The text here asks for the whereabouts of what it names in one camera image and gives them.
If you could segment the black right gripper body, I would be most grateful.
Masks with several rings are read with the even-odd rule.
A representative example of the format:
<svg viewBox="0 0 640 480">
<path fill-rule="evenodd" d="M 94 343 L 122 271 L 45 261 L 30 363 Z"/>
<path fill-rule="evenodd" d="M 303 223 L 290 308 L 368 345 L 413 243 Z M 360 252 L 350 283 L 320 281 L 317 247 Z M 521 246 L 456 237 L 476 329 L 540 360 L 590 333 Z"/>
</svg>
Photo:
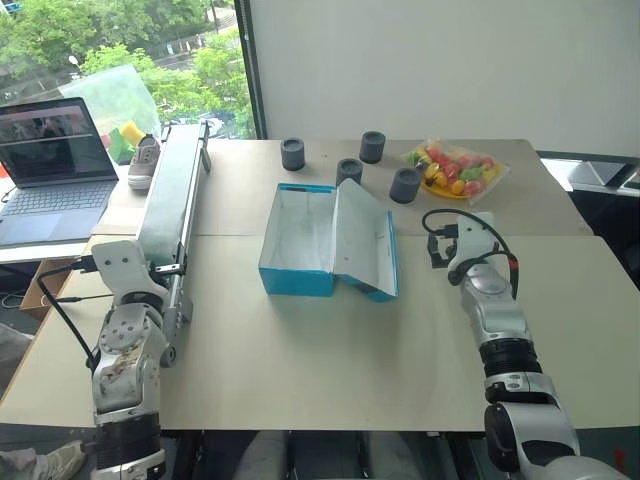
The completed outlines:
<svg viewBox="0 0 640 480">
<path fill-rule="evenodd" d="M 444 253 L 441 253 L 439 237 L 429 233 L 427 237 L 427 253 L 434 269 L 447 268 L 457 253 L 457 239 L 452 238 L 451 243 L 445 247 Z"/>
</svg>

